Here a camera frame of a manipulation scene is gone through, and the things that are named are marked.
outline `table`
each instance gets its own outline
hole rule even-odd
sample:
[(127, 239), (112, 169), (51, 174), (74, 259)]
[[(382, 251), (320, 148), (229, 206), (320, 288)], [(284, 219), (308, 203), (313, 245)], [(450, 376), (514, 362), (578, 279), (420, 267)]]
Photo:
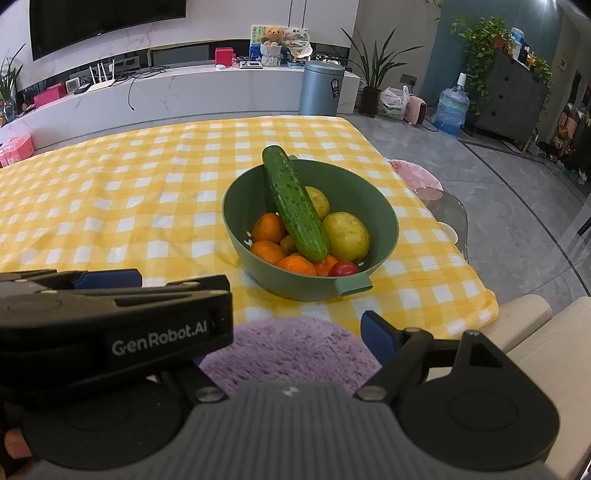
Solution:
[[(222, 220), (230, 183), (267, 145), (371, 181), (400, 223), (371, 291), (317, 303), (263, 290), (241, 268)], [(342, 118), (269, 116), (155, 127), (81, 142), (0, 170), (0, 270), (137, 268), (145, 286), (226, 274), (235, 322), (313, 316), (359, 333), (365, 310), (441, 338), (498, 315), (487, 290), (376, 149)]]
[(431, 187), (421, 187), (413, 192), (433, 214), (435, 220), (454, 229), (457, 233), (456, 245), (468, 262), (468, 214), (464, 205), (452, 194)]

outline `blue water bottle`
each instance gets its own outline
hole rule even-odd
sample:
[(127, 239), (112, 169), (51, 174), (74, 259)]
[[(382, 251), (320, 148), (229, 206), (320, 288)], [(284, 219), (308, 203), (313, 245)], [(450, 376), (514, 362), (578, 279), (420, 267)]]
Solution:
[(470, 99), (464, 91), (466, 74), (461, 73), (457, 85), (441, 92), (437, 112), (433, 116), (433, 125), (450, 135), (459, 135), (466, 121), (470, 108)]

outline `electrical socket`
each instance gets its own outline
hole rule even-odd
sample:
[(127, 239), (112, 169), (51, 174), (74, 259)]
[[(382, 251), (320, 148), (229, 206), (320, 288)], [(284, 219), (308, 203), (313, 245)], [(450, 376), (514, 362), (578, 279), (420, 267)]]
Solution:
[(417, 78), (413, 77), (412, 75), (407, 75), (406, 73), (403, 73), (400, 77), (400, 83), (402, 83), (403, 85), (410, 85), (414, 87), (417, 84)]

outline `red cherry tomato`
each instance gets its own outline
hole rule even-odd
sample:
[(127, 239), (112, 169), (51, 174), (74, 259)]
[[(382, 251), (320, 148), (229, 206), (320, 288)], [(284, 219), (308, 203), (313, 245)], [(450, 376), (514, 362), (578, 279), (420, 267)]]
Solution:
[(359, 267), (353, 262), (338, 262), (330, 269), (329, 277), (346, 277), (359, 273)]

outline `tangerine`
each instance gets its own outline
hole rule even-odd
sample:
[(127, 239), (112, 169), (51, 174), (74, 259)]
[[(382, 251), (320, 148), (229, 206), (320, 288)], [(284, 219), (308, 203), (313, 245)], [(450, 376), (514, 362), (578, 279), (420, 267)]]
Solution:
[(255, 243), (267, 240), (279, 245), (284, 236), (285, 225), (276, 213), (262, 215), (252, 227), (252, 241)]
[(319, 277), (329, 277), (330, 269), (333, 268), (338, 262), (339, 261), (335, 257), (329, 255), (322, 262), (316, 262), (314, 264), (316, 273), (318, 273)]
[(316, 269), (314, 265), (306, 260), (301, 255), (290, 255), (289, 257), (284, 258), (281, 260), (277, 266), (282, 268), (283, 270), (287, 270), (293, 273), (299, 273), (301, 275), (310, 275), (312, 277), (316, 277)]
[(285, 252), (281, 247), (269, 240), (254, 242), (251, 246), (251, 252), (272, 265), (277, 265), (285, 258)]

